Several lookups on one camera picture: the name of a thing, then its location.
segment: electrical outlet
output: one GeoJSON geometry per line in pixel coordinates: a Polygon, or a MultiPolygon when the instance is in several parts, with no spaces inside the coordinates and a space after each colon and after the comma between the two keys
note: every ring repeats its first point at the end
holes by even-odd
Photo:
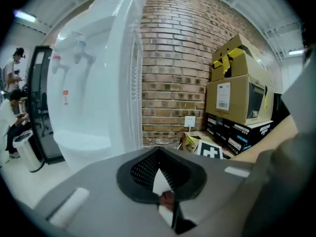
{"type": "Polygon", "coordinates": [[[185,116],[184,127],[194,127],[196,124],[196,116],[185,116]]]}

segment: trash can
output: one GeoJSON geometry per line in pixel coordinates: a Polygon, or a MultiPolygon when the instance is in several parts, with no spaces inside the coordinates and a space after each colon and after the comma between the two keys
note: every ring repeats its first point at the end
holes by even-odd
{"type": "Polygon", "coordinates": [[[44,166],[43,159],[37,158],[28,141],[32,136],[32,130],[28,130],[13,139],[13,147],[17,149],[22,161],[31,173],[39,171],[44,166]]]}

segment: ceiling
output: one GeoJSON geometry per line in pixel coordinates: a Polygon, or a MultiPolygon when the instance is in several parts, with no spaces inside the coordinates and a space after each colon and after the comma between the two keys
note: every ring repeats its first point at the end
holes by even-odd
{"type": "MultiPolygon", "coordinates": [[[[49,33],[57,23],[86,0],[31,0],[26,12],[37,17],[36,23],[16,19],[16,24],[49,33]]],[[[264,36],[280,63],[288,52],[303,47],[301,22],[286,0],[221,0],[240,12],[264,36]]]]}

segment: black door frame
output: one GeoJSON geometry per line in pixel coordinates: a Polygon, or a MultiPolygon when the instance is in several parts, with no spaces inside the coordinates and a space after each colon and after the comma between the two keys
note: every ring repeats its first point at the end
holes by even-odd
{"type": "Polygon", "coordinates": [[[31,106],[32,106],[31,105],[32,104],[31,93],[32,93],[32,80],[33,80],[33,71],[34,71],[35,60],[36,60],[37,54],[39,52],[47,51],[47,49],[51,49],[51,48],[48,45],[40,45],[40,46],[36,46],[34,48],[32,59],[31,59],[31,63],[30,63],[30,67],[29,67],[29,70],[28,70],[27,106],[28,106],[28,109],[29,109],[29,111],[28,111],[29,113],[28,114],[29,114],[29,118],[30,118],[31,128],[32,128],[32,131],[33,131],[33,136],[35,138],[37,147],[38,147],[40,153],[43,155],[43,158],[44,158],[45,162],[48,163],[48,164],[52,164],[52,163],[57,163],[57,162],[64,161],[65,159],[64,159],[64,157],[62,155],[56,156],[56,157],[52,157],[52,158],[48,158],[46,156],[44,148],[43,148],[43,146],[42,146],[42,144],[40,142],[40,137],[39,137],[39,134],[38,134],[38,132],[36,130],[36,126],[34,125],[35,121],[34,121],[33,114],[31,112],[31,106]]]}

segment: ceiling light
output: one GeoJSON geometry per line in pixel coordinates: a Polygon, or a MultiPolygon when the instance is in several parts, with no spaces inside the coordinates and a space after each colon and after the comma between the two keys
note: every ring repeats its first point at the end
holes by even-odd
{"type": "Polygon", "coordinates": [[[17,18],[25,19],[25,20],[30,21],[32,23],[34,23],[35,20],[36,20],[35,16],[33,16],[33,15],[29,14],[29,13],[23,12],[21,10],[14,11],[14,16],[16,16],[17,18]]]}
{"type": "Polygon", "coordinates": [[[289,55],[302,54],[304,53],[304,49],[289,51],[289,55]]]}

